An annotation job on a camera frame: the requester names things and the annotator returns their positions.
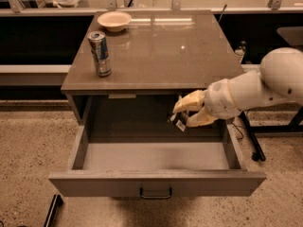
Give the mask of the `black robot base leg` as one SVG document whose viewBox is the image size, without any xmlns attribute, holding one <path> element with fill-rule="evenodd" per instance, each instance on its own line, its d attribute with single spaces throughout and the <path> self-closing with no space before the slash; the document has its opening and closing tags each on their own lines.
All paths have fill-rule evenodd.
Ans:
<svg viewBox="0 0 303 227">
<path fill-rule="evenodd" d="M 262 150 L 262 148 L 261 148 L 261 146 L 260 146 L 260 144 L 258 142 L 257 137 L 255 136 L 255 134 L 254 134 L 254 132 L 252 130 L 252 127 L 251 127 L 251 125 L 249 123 L 249 120 L 246 117 L 245 112 L 242 112 L 240 114 L 240 119 L 241 119 L 244 127 L 246 128 L 247 134 L 248 134 L 248 136 L 249 136 L 249 138 L 250 138 L 250 140 L 251 140 L 251 142 L 252 142 L 252 144 L 254 146 L 254 149 L 255 149 L 255 151 L 252 153 L 252 159 L 254 161 L 262 161 L 262 162 L 264 162 L 266 160 L 266 157 L 265 157 L 265 155 L 263 153 L 263 150 Z"/>
</svg>

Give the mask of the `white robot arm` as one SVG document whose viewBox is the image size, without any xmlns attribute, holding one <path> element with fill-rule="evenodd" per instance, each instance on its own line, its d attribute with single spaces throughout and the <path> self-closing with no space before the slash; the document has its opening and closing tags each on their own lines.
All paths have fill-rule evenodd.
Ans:
<svg viewBox="0 0 303 227">
<path fill-rule="evenodd" d="M 173 111 L 191 112 L 188 127 L 230 119 L 256 107 L 303 103 L 303 52 L 282 47 L 269 52 L 258 70 L 211 83 L 179 99 Z"/>
</svg>

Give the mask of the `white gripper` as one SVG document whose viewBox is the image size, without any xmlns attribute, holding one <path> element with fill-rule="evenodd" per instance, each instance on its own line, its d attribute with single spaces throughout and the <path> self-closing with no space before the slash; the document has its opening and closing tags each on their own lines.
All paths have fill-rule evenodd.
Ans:
<svg viewBox="0 0 303 227">
<path fill-rule="evenodd" d="M 241 113 L 231 95 L 228 79 L 210 84 L 206 92 L 196 90 L 181 97 L 175 103 L 172 112 L 177 114 L 184 111 L 197 112 L 187 119 L 189 128 L 210 125 L 217 118 L 230 119 Z"/>
</svg>

